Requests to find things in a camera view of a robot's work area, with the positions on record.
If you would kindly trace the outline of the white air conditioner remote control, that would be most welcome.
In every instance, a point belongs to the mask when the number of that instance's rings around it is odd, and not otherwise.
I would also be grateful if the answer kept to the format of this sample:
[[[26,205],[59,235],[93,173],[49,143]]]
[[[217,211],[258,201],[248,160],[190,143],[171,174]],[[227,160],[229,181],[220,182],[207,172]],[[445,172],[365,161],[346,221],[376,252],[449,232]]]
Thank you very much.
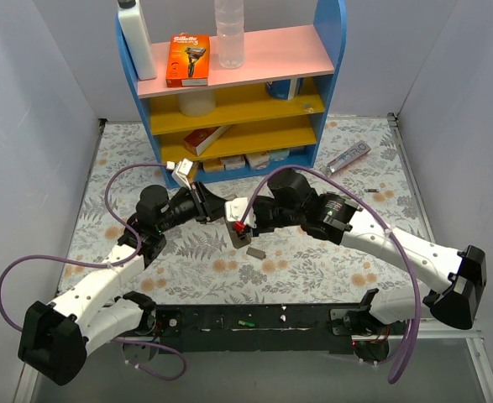
[[[232,245],[236,249],[241,249],[251,243],[251,234],[249,231],[244,230],[240,233],[234,228],[234,224],[243,217],[248,204],[248,197],[237,197],[231,201],[226,201],[224,205],[226,226]]]

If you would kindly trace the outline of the grey remote battery cover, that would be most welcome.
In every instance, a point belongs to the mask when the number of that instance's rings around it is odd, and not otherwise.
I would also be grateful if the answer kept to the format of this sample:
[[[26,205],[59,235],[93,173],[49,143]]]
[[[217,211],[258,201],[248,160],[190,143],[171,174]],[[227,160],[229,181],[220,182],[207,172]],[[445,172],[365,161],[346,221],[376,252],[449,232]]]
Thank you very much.
[[[251,247],[247,249],[246,254],[257,259],[264,259],[266,257],[265,251]]]

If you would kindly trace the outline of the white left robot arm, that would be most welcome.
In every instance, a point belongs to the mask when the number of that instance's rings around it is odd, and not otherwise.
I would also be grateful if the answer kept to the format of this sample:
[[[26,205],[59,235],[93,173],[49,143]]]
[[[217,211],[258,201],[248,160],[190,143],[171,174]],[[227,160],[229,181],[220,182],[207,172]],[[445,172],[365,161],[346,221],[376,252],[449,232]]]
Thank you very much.
[[[119,291],[141,274],[166,246],[164,233],[191,220],[211,222],[225,215],[226,199],[201,182],[173,197],[163,186],[144,188],[128,227],[92,271],[53,301],[36,301],[25,313],[18,357],[58,385],[81,371],[87,357],[115,337],[134,332],[151,336],[159,327],[155,302]]]

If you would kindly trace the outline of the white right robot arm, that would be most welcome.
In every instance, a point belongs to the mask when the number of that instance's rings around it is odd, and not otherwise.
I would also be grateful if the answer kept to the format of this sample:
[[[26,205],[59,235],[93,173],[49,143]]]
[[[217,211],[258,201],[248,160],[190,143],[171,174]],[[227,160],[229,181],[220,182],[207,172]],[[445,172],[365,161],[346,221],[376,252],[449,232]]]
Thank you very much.
[[[315,239],[367,253],[407,272],[413,300],[371,297],[357,313],[364,332],[373,334],[386,324],[420,317],[423,307],[449,327],[473,327],[487,283],[482,249],[443,247],[392,227],[343,187],[337,192],[317,192],[304,171],[285,165],[267,175],[260,185],[268,186],[270,195],[253,193],[236,229],[247,227],[258,235],[299,226]]]

